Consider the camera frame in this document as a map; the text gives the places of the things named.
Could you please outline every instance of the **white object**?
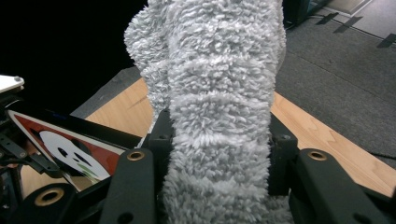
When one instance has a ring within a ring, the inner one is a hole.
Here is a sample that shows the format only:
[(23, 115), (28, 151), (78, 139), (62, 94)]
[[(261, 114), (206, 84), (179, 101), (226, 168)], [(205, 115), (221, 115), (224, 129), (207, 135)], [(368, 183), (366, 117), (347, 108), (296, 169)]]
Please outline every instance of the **white object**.
[(24, 84), (21, 77), (9, 77), (0, 75), (0, 93), (18, 88)]

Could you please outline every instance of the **gray plush toy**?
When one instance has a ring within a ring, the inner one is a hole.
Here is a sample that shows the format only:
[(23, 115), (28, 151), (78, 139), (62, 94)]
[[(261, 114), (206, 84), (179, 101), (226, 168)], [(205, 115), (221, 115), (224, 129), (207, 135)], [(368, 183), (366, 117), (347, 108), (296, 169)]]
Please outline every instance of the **gray plush toy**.
[(268, 126), (285, 52), (276, 0), (148, 0), (125, 32), (176, 135), (162, 200), (169, 223), (292, 223), (267, 192)]

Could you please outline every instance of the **bolt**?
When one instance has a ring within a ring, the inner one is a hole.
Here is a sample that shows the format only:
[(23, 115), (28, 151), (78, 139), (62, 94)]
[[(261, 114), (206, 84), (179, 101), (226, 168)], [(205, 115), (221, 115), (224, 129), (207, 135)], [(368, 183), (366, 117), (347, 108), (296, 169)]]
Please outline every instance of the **bolt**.
[(280, 138), (285, 139), (285, 140), (289, 140), (290, 136), (286, 135), (286, 134), (282, 134), (282, 135), (280, 135)]

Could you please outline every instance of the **wooden table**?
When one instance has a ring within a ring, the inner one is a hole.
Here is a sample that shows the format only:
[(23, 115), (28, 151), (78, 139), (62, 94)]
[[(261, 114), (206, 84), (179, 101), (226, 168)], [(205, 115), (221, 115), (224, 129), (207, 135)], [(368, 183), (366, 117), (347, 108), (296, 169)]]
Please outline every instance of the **wooden table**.
[[(88, 116), (87, 120), (134, 135), (145, 136), (152, 115), (146, 95), (146, 84), (140, 78)], [(392, 195), (396, 187), (396, 170), (277, 93), (272, 113), (298, 138), (299, 148), (311, 147), (329, 152), (356, 183), (387, 196)], [(34, 189), (27, 189), (25, 192), (29, 193)]]

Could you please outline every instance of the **fluffy gray fabric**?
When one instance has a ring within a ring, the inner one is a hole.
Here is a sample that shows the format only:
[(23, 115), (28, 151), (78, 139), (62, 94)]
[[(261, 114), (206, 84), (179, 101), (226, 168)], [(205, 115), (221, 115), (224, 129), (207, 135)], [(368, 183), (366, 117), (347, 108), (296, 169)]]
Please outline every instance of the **fluffy gray fabric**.
[(268, 125), (285, 32), (276, 0), (151, 0), (125, 44), (176, 136), (163, 203), (170, 223), (291, 223), (269, 197)]

